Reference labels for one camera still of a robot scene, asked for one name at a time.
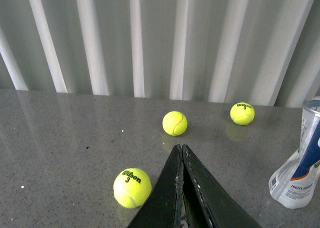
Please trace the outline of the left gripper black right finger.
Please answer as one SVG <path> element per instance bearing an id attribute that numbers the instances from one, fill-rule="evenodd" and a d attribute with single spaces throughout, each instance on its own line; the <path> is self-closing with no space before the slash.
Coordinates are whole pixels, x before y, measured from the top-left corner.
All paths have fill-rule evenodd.
<path id="1" fill-rule="evenodd" d="M 195 190 L 195 199 L 208 227 L 260 227 L 225 191 L 215 177 L 187 146 L 182 146 L 185 175 Z"/>

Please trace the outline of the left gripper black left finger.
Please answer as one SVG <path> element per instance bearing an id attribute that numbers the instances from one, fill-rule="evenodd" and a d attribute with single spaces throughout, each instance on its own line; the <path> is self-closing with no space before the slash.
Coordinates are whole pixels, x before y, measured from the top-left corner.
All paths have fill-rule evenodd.
<path id="1" fill-rule="evenodd" d="M 182 148 L 175 145 L 146 202 L 128 227 L 182 227 L 184 164 Z"/>

